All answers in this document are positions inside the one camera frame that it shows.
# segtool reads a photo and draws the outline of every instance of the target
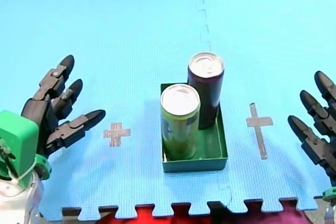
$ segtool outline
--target green can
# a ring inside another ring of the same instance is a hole
[[[161,94],[161,133],[167,158],[191,159],[197,149],[200,96],[186,84],[174,84]]]

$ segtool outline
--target red fabric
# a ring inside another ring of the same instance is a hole
[[[265,214],[260,212],[260,204],[249,204],[248,213],[234,215],[227,213],[222,224],[311,224],[303,212],[296,211],[296,203],[283,202],[284,210],[278,213]],[[137,208],[138,217],[130,220],[115,219],[108,215],[98,224],[211,224],[211,216],[190,217],[188,207],[174,208],[174,216],[164,218],[152,217],[152,207]]]

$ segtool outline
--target dark purple can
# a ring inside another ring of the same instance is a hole
[[[197,90],[201,100],[200,130],[214,125],[224,76],[224,62],[211,52],[195,54],[188,64],[188,84]]]

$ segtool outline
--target can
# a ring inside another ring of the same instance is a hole
[[[224,61],[211,52],[200,52],[188,64],[188,84],[194,87],[201,100],[199,129],[211,127],[217,116],[220,90],[224,76]]]
[[[191,159],[197,149],[200,96],[187,84],[173,84],[161,94],[161,133],[167,158]]]

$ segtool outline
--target white cable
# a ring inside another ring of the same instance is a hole
[[[19,176],[18,178],[16,178],[9,170],[8,170],[8,174],[12,179],[12,182],[14,184],[19,184],[19,182],[24,179],[35,167],[36,165],[36,158],[34,158],[34,162],[33,164],[30,166],[30,168],[27,169],[27,171],[25,171],[21,176]]]

